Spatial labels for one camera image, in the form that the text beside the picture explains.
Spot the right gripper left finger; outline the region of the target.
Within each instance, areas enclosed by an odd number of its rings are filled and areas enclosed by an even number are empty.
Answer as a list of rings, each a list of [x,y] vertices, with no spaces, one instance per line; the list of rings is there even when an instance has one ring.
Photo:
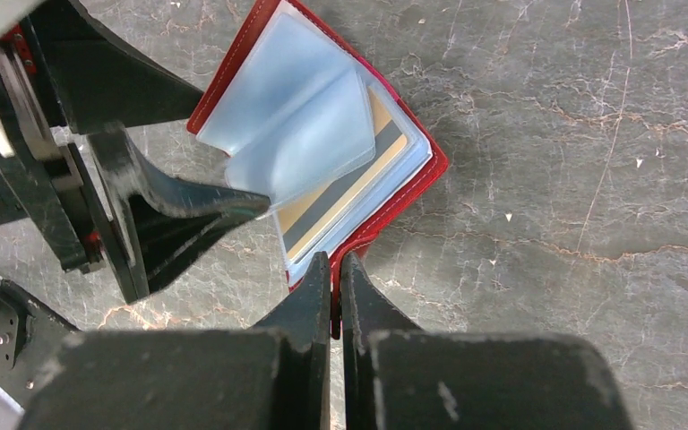
[[[245,330],[81,331],[42,367],[22,429],[326,429],[331,266]]]

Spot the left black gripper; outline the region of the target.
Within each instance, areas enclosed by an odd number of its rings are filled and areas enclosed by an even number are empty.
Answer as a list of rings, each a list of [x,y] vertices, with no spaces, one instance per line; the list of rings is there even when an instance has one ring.
[[[202,91],[93,18],[78,1],[45,1],[0,38],[0,119],[14,155],[0,155],[0,226],[28,219],[65,271],[105,266],[127,304],[167,288],[269,197],[169,176],[119,125],[188,118]],[[112,217],[78,147],[51,126],[88,137]],[[37,374],[74,326],[0,274],[0,394],[24,404]]]

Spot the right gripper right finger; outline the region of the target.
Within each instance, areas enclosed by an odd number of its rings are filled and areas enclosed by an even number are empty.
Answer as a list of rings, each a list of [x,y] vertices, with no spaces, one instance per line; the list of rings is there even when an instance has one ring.
[[[350,429],[629,429],[617,382],[586,340],[552,332],[431,332],[340,266]]]

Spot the red card holder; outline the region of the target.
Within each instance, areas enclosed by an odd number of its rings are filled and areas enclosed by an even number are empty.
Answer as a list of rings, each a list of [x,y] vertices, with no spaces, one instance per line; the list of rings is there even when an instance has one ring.
[[[370,88],[408,136],[408,150],[300,261],[289,262],[277,212],[374,158]],[[253,4],[187,129],[227,155],[230,187],[269,197],[291,289],[316,253],[328,256],[334,338],[341,332],[342,260],[364,254],[448,164],[385,77],[298,1]]]

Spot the gold striped credit card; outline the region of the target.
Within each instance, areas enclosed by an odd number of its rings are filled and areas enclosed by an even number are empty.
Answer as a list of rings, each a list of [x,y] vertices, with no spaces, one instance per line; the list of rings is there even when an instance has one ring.
[[[375,155],[360,168],[308,193],[277,212],[286,259],[300,261],[408,150],[409,138],[376,90],[368,90],[374,123]]]

